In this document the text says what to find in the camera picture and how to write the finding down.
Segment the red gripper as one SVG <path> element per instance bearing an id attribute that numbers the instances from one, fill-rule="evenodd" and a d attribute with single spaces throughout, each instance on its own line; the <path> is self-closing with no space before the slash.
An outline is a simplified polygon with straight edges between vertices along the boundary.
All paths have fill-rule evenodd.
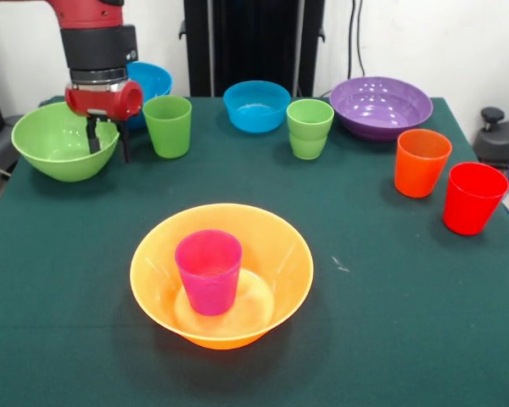
<path id="1" fill-rule="evenodd" d="M 65 102 L 78 115 L 87 117 L 87 139 L 90 154 L 100 151 L 96 134 L 97 116 L 107 116 L 117 121 L 117 131 L 123 147 L 126 163 L 131 162 L 129 130 L 125 120 L 140 112 L 143 91 L 132 80 L 104 85 L 77 85 L 70 83 L 64 91 Z"/>

